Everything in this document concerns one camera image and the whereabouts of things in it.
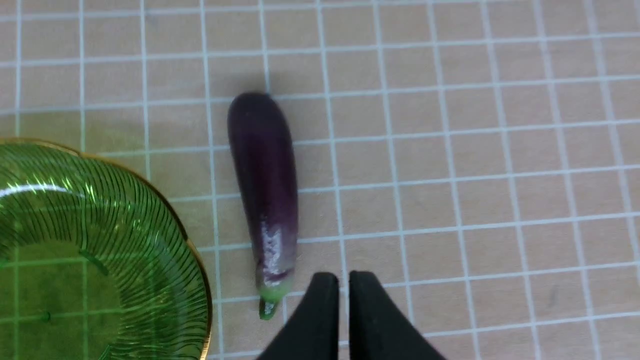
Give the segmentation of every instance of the glass plate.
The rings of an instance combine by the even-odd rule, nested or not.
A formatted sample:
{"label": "glass plate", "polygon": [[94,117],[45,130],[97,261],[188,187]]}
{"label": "glass plate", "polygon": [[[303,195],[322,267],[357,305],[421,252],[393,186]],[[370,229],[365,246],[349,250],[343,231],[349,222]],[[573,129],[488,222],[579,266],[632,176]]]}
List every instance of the glass plate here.
{"label": "glass plate", "polygon": [[0,143],[1,359],[204,359],[211,318],[202,260],[146,180]]}

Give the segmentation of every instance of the eggplant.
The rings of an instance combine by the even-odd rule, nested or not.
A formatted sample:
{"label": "eggplant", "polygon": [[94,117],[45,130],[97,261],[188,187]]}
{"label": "eggplant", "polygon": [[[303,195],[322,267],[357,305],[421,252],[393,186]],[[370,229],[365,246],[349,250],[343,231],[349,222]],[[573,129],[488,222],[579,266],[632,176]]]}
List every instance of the eggplant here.
{"label": "eggplant", "polygon": [[260,318],[269,320],[293,285],[298,182],[291,132],[269,95],[238,95],[227,129],[255,259]]}

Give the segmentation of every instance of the beige surface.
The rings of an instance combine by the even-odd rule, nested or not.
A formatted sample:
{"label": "beige surface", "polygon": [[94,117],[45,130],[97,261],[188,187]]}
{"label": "beige surface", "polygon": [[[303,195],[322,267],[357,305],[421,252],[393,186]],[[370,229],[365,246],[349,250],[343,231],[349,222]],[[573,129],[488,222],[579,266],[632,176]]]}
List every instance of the beige surface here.
{"label": "beige surface", "polygon": [[[170,198],[211,276],[212,358],[255,357],[313,272],[357,268],[451,359],[636,359],[639,14],[0,0],[0,136],[113,158]],[[269,323],[226,139],[243,90],[276,95],[296,140],[298,278]]]}

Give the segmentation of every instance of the white grid line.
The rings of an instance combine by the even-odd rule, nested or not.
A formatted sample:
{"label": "white grid line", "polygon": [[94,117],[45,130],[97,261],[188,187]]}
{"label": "white grid line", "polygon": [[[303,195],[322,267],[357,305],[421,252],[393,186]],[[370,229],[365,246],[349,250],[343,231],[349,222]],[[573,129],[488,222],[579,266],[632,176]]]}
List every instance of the white grid line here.
{"label": "white grid line", "polygon": [[[84,108],[84,0],[78,0],[78,40],[80,57],[80,151],[86,151],[86,117]],[[89,299],[88,299],[88,262],[82,261],[82,294],[83,294],[83,354],[84,358],[89,358]]]}
{"label": "white grid line", "polygon": [[[493,88],[494,86],[511,87],[511,86],[532,86],[532,85],[549,85],[549,84],[569,84],[569,83],[595,83],[600,82],[601,80],[606,81],[628,81],[628,80],[640,80],[640,75],[627,75],[627,76],[605,76],[602,78],[592,77],[592,78],[566,78],[566,79],[547,79],[547,80],[532,80],[532,81],[503,81],[498,84],[495,83],[469,83],[469,84],[460,84],[460,85],[442,85],[442,86],[416,86],[409,88],[393,88],[387,89],[388,94],[415,94],[420,92],[430,92],[430,91],[439,91],[439,90],[468,90],[468,89],[486,89]],[[362,91],[342,91],[342,92],[330,92],[329,97],[354,97],[354,96],[374,96],[374,95],[383,95],[381,90],[362,90]],[[274,95],[273,98],[276,100],[302,100],[302,99],[324,99],[326,95],[324,93],[307,93],[307,94],[283,94],[283,95]],[[211,104],[218,102],[230,102],[233,100],[233,97],[212,97],[209,100],[207,99],[165,99],[165,100],[150,100],[147,101],[149,106],[162,106],[162,105],[184,105],[184,104]],[[130,108],[136,106],[142,106],[143,102],[141,101],[131,101],[131,102],[107,102],[107,103],[99,103],[99,104],[87,104],[85,108],[87,110],[103,110],[103,109],[112,109],[112,108]],[[24,108],[19,111],[22,113],[42,113],[42,112],[52,112],[52,111],[79,111],[79,106],[42,106],[42,107],[33,107],[33,108]],[[4,114],[12,114],[11,110],[0,110],[0,115]],[[616,123],[620,123],[620,121],[634,121],[637,119],[619,119]],[[561,124],[560,126],[579,126],[580,123],[576,124]],[[536,125],[536,126],[520,126],[522,128],[534,128],[534,127],[544,127],[551,125]],[[483,131],[484,129],[475,129],[470,131]]]}
{"label": "white grid line", "polygon": [[339,182],[339,173],[338,173],[338,159],[335,150],[335,131],[333,128],[333,110],[331,104],[331,90],[329,83],[329,70],[327,66],[326,60],[326,41],[324,39],[324,14],[322,9],[321,0],[316,0],[316,17],[317,17],[317,26],[318,26],[318,41],[320,43],[321,52],[321,63],[322,63],[322,74],[323,74],[323,83],[324,83],[324,105],[326,109],[326,119],[327,126],[329,130],[329,143],[330,143],[330,153],[331,153],[331,168],[333,174],[333,187],[334,187],[334,196],[335,196],[335,217],[336,224],[338,227],[338,239],[340,241],[340,265],[342,267],[342,284],[340,284],[341,288],[344,289],[344,296],[346,301],[344,306],[344,316],[346,317],[347,325],[349,323],[349,274],[347,267],[347,255],[346,249],[344,246],[344,226],[342,223],[342,201],[340,199],[340,190],[338,186]]}
{"label": "white grid line", "polygon": [[[209,60],[207,59],[207,16],[205,13],[205,0],[200,0],[200,31],[202,37],[202,63],[204,67],[204,78],[205,78],[205,98],[207,102],[211,98],[211,81],[209,76]],[[214,161],[214,147],[213,147],[213,119],[211,113],[211,104],[208,104],[206,107],[207,114],[207,132],[208,132],[208,140],[209,140],[209,168],[211,171],[211,193],[216,194],[216,171],[215,171],[215,161]],[[224,332],[223,332],[223,316],[222,316],[222,304],[219,300],[222,299],[222,282],[220,280],[220,251],[218,248],[220,247],[220,232],[218,229],[218,201],[213,199],[211,201],[212,206],[212,215],[213,215],[213,244],[216,247],[214,250],[215,255],[215,271],[214,276],[216,277],[216,289],[215,289],[215,299],[216,303],[216,312],[218,314],[217,328],[218,328],[218,348],[221,354],[225,351],[225,341],[224,341]]]}
{"label": "white grid line", "polygon": [[[22,69],[19,65],[22,61],[22,0],[15,0],[15,61],[18,65],[15,68],[15,136],[20,136],[20,102],[22,92]],[[20,261],[20,250],[15,247],[13,256],[16,261]],[[13,269],[13,359],[19,360],[20,349],[20,274],[19,269]]]}
{"label": "white grid line", "polygon": [[[387,5],[397,5],[397,4],[424,4],[427,2],[432,3],[478,3],[479,1],[485,0],[393,0],[389,2],[373,0],[376,2],[380,2],[381,4]],[[490,0],[492,2],[495,1],[517,1],[517,0]],[[339,3],[320,3],[320,8],[347,8],[347,7],[358,7],[358,6],[370,6],[372,4],[372,0],[364,0],[364,1],[348,1],[344,0]],[[304,9],[314,9],[317,5],[313,3],[306,4],[268,4],[265,6],[266,11],[277,11],[277,10],[304,10]],[[173,15],[173,14],[198,14],[200,8],[197,6],[192,7],[175,7],[175,8],[159,8],[159,9],[147,9],[146,12],[151,15]],[[205,12],[257,12],[259,11],[258,6],[206,6],[204,8]],[[136,17],[140,13],[136,10],[107,10],[107,11],[94,11],[94,12],[86,12],[85,17]],[[30,13],[25,14],[24,18],[28,21],[33,20],[65,20],[65,19],[76,19],[78,17],[77,12],[56,12],[56,13]],[[2,21],[13,21],[16,17],[12,15],[0,15],[0,22]]]}
{"label": "white grid line", "polygon": [[[583,0],[582,4],[584,5],[585,11],[586,11],[586,17],[587,17],[588,26],[589,26],[589,33],[590,34],[597,33],[598,21],[596,19],[593,2],[591,0]],[[593,52],[595,54],[596,69],[598,71],[598,76],[604,76],[607,74],[607,70],[605,67],[606,65],[604,62],[604,56],[602,54],[602,51],[603,51],[602,43],[599,39],[592,39],[591,45],[593,47]],[[609,84],[606,81],[603,81],[602,79],[600,79],[600,92],[601,92],[600,96],[602,98],[604,108],[605,108],[605,116],[607,117],[607,120],[612,120],[614,116],[613,116],[611,98],[609,97]],[[613,123],[609,124],[609,136],[611,137],[611,145],[612,145],[612,151],[614,152],[614,159],[616,163],[619,163],[619,162],[621,163],[622,155],[621,155],[621,152],[619,151],[620,150],[619,147],[616,146],[617,140],[618,140],[618,132],[616,131],[616,127]],[[618,179],[620,182],[620,190],[622,192],[621,195],[623,197],[623,203],[625,206],[627,205],[627,203],[630,205],[630,199],[627,191],[627,179],[624,171],[618,171]],[[629,218],[627,219],[627,224],[634,226]],[[589,289],[589,302],[587,303],[587,305],[588,305],[587,315],[592,315],[593,302],[591,300],[590,289]],[[591,327],[591,332],[593,335],[593,343],[594,343],[594,351],[596,354],[596,360],[600,360],[602,358],[602,352],[600,350],[600,335],[598,333],[598,329],[594,321],[591,320],[589,322],[589,326]]]}
{"label": "white grid line", "polygon": [[149,156],[149,109],[147,88],[147,29],[145,24],[145,0],[140,0],[140,61],[142,62],[142,110],[145,126],[145,172],[147,180],[151,180],[151,157]]}
{"label": "white grid line", "polygon": [[262,44],[262,62],[264,66],[264,84],[267,92],[271,91],[271,76],[269,76],[269,53],[267,44],[267,29],[264,16],[264,0],[258,0],[258,9],[260,13],[260,42]]}
{"label": "white grid line", "polygon": [[[62,263],[78,263],[82,262],[81,258],[74,259],[50,259],[50,260],[42,260],[42,261],[22,261],[22,262],[11,262],[5,267],[7,268],[15,268],[15,267],[29,267],[29,266],[47,266],[47,265],[59,265]],[[415,286],[415,285],[427,285],[427,284],[446,284],[452,282],[465,282],[465,281],[478,281],[478,280],[496,280],[496,279],[505,279],[510,277],[523,277],[523,276],[534,276],[534,275],[548,275],[548,274],[563,274],[568,272],[581,272],[585,270],[599,270],[599,269],[613,269],[613,268],[625,268],[637,266],[637,261],[627,261],[624,263],[608,263],[608,264],[597,264],[597,265],[584,265],[584,266],[571,266],[566,268],[549,268],[544,270],[529,270],[527,272],[507,272],[507,273],[496,273],[496,274],[488,274],[488,275],[470,275],[470,276],[461,276],[461,277],[443,277],[439,279],[428,279],[428,280],[414,280],[408,282],[386,282],[383,283],[382,286],[384,288],[399,288],[405,287],[407,285]],[[305,294],[304,291],[292,291],[287,294],[288,297],[296,297],[303,296]],[[242,296],[242,297],[228,297],[221,299],[214,299],[214,304],[226,304],[231,302],[244,302],[244,301],[256,301],[259,300],[260,297],[258,295],[251,296]],[[98,310],[98,311],[89,311],[90,314],[99,313],[99,312],[110,312],[110,310]],[[54,314],[54,316],[66,316],[68,314],[76,314],[82,315],[84,312],[80,313],[61,313]],[[11,322],[13,318],[0,319],[4,322]]]}
{"label": "white grid line", "polygon": [[[373,6],[373,20],[375,25],[376,32],[376,42],[378,44],[378,68],[380,74],[380,84],[383,93],[387,92],[387,71],[385,64],[385,55],[382,49],[382,29],[381,29],[381,19],[380,19],[380,7],[377,3]],[[387,95],[382,96],[382,107],[385,113],[385,127],[387,130],[387,146],[389,151],[389,164],[391,167],[391,179],[392,186],[394,190],[394,207],[396,209],[396,221],[398,230],[400,230],[400,254],[402,258],[402,268],[403,268],[403,277],[404,281],[409,281],[409,266],[406,259],[406,244],[404,241],[404,220],[402,214],[402,205],[400,204],[400,190],[398,186],[398,173],[397,173],[397,164],[396,164],[396,149],[394,147],[394,141],[390,137],[393,133],[392,125],[391,125],[391,114],[389,110],[389,98]],[[408,310],[408,318],[411,323],[415,323],[415,317],[413,315],[413,297],[411,293],[411,287],[409,285],[405,286],[406,292],[406,304]]]}
{"label": "white grid line", "polygon": [[[541,0],[535,0],[534,2],[534,14],[536,18],[536,27],[540,35],[545,35],[545,25],[543,20],[543,10]],[[545,66],[545,77],[547,79],[554,78],[554,71],[551,64],[551,58],[548,52],[548,45],[546,41],[540,42],[540,47],[543,53],[543,61]],[[556,88],[553,84],[547,85],[549,92],[549,98],[552,107],[552,118],[557,124],[562,122],[562,116],[560,114],[560,108],[557,99]],[[563,169],[569,169],[569,159],[567,155],[566,142],[564,140],[564,131],[562,129],[556,129],[556,138],[558,142],[558,151],[560,153],[560,160]],[[569,210],[572,217],[577,216],[577,208],[575,204],[575,193],[573,191],[573,183],[570,174],[563,174],[564,187],[566,190],[567,202],[569,204]],[[582,248],[582,236],[580,233],[580,227],[578,222],[572,221],[573,227],[573,240],[575,243],[576,253],[578,256],[578,264],[585,266],[584,250]],[[584,294],[584,303],[586,306],[588,316],[593,316],[593,303],[591,301],[591,290],[589,287],[589,278],[587,272],[583,269],[580,271],[580,279],[582,282],[582,291]],[[598,334],[595,324],[592,318],[589,318],[589,331],[591,333],[591,340],[593,345],[593,352],[597,359],[600,359],[600,346],[598,341]]]}
{"label": "white grid line", "polygon": [[[433,9],[433,3],[427,4],[427,17],[429,22],[429,32],[431,37],[437,43],[437,30],[435,12]],[[438,46],[433,47],[433,60],[436,71],[436,80],[438,85],[444,83],[444,73],[442,70],[442,62],[440,61],[440,49]],[[449,177],[451,179],[456,178],[456,168],[453,159],[453,146],[451,145],[451,136],[449,134],[449,112],[447,110],[447,100],[445,98],[445,92],[443,89],[438,90],[438,101],[440,105],[440,118],[442,120],[442,131],[444,133],[446,152],[447,152],[447,166],[449,167]],[[478,335],[476,332],[476,309],[474,307],[473,291],[471,289],[471,282],[469,281],[469,263],[467,260],[467,250],[465,246],[465,235],[462,226],[462,215],[460,210],[460,200],[458,198],[458,184],[456,182],[451,183],[451,197],[453,201],[454,215],[456,217],[455,229],[458,232],[458,244],[460,246],[460,259],[462,262],[462,270],[465,281],[465,291],[467,293],[467,309],[469,311],[469,324],[471,325],[472,339],[474,344],[474,352],[477,360],[482,360],[480,354],[480,344],[478,342]]]}
{"label": "white grid line", "polygon": [[[593,8],[592,0],[587,1],[587,12],[591,21],[589,22],[589,32],[593,33],[597,31],[598,28],[598,19],[595,16],[595,9]],[[596,68],[598,70],[599,76],[606,76],[607,74],[607,63],[606,59],[603,55],[602,42],[599,39],[592,40],[594,51],[595,51],[595,60],[596,60]],[[616,116],[613,110],[613,103],[611,100],[611,91],[609,89],[609,83],[602,80],[600,81],[600,91],[602,93],[602,103],[604,105],[605,116],[609,121],[609,136],[611,139],[611,146],[613,150],[614,159],[616,165],[622,166],[625,163],[622,149],[620,146],[620,137],[618,134],[618,127],[614,122]],[[631,211],[631,196],[629,192],[629,185],[626,172],[621,168],[618,169],[618,179],[620,182],[620,191],[622,194],[623,200],[623,208],[625,211]],[[636,225],[634,224],[634,219],[632,217],[627,217],[627,230],[629,235],[629,240],[631,241],[631,248],[634,252],[634,259],[636,261],[640,260],[640,249],[638,249],[638,237],[636,233]],[[638,285],[640,286],[640,264],[636,271],[636,277],[638,281]]]}
{"label": "white grid line", "polygon": [[[492,38],[493,32],[491,28],[491,22],[489,20],[489,9],[486,5],[486,2],[481,3],[481,14],[483,19],[483,29],[485,37]],[[487,55],[489,58],[490,64],[490,72],[492,81],[494,83],[498,83],[500,80],[500,70],[498,66],[498,60],[496,59],[497,55],[495,52],[495,48],[493,44],[487,45]],[[493,96],[495,98],[495,108],[497,110],[498,115],[498,123],[501,127],[500,139],[502,141],[502,151],[504,153],[504,162],[505,169],[507,174],[513,173],[513,162],[511,161],[511,147],[509,141],[509,135],[506,132],[506,114],[504,112],[504,104],[502,102],[502,90],[499,86],[495,86],[493,88]],[[516,188],[515,178],[512,176],[508,177],[509,183],[509,197],[511,198],[511,207],[513,210],[513,220],[518,223],[520,219],[520,205],[518,203],[518,190]],[[524,235],[522,234],[522,226],[516,225],[516,239],[518,242],[518,251],[520,253],[520,262],[522,264],[523,272],[529,271],[529,264],[527,262],[527,251],[524,245]],[[529,309],[529,318],[532,324],[536,323],[536,311],[534,308],[533,295],[531,291],[531,280],[528,275],[523,276],[524,280],[524,290],[525,297],[527,299],[527,308]],[[531,327],[531,336],[534,345],[534,353],[536,356],[536,360],[541,359],[540,352],[540,340],[538,337],[538,329],[535,325]]]}
{"label": "white grid line", "polygon": [[[593,35],[573,35],[561,37],[523,37],[523,38],[483,38],[478,40],[455,40],[455,41],[431,41],[431,42],[405,42],[393,44],[380,44],[383,49],[406,49],[412,47],[449,47],[449,46],[468,46],[468,45],[492,45],[492,44],[521,44],[521,43],[538,43],[547,42],[566,42],[572,40],[594,40],[601,38],[638,38],[640,32],[635,33],[608,33]],[[348,45],[348,46],[326,46],[324,50],[327,53],[343,53],[354,51],[375,51],[377,45]],[[320,47],[301,47],[301,48],[283,48],[283,49],[254,49],[254,50],[231,50],[231,51],[209,51],[208,57],[244,57],[244,56],[269,56],[269,55],[295,55],[295,54],[320,54]],[[202,56],[199,52],[186,53],[157,53],[147,54],[148,60],[183,60],[197,59]],[[119,56],[89,56],[84,60],[86,63],[109,63],[121,61],[140,61],[142,55],[119,55]],[[22,60],[22,66],[55,66],[55,65],[75,65],[80,62],[80,58],[49,58],[37,60]],[[13,67],[14,61],[0,61],[0,67]]]}
{"label": "white grid line", "polygon": [[[547,320],[540,321],[536,323],[515,323],[510,325],[503,326],[494,326],[494,327],[482,327],[475,330],[458,330],[458,331],[442,331],[442,332],[426,332],[422,334],[425,338],[436,338],[441,336],[455,336],[455,335],[466,335],[466,334],[477,334],[478,332],[491,332],[491,331],[500,331],[500,330],[513,330],[513,329],[523,329],[526,327],[533,326],[544,326],[544,325],[557,325],[564,323],[573,323],[573,322],[583,322],[588,320],[605,320],[605,319],[613,319],[613,318],[622,318],[622,317],[638,317],[640,316],[640,312],[630,312],[630,313],[613,313],[607,315],[596,315],[592,318],[588,318],[586,316],[578,317],[578,318],[566,318],[561,320]],[[340,341],[339,345],[344,346],[348,343],[345,341]],[[209,359],[233,359],[236,357],[246,357],[246,356],[258,356],[260,355],[261,350],[251,350],[251,351],[243,351],[243,352],[232,352],[227,354],[218,354],[209,356]]]}

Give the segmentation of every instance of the green stem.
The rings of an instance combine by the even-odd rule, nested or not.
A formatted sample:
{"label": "green stem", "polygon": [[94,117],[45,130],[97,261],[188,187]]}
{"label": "green stem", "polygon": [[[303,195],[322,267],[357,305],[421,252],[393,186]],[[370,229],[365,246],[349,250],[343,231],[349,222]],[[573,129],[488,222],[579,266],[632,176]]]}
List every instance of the green stem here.
{"label": "green stem", "polygon": [[270,320],[278,309],[279,302],[266,301],[260,299],[260,319]]}

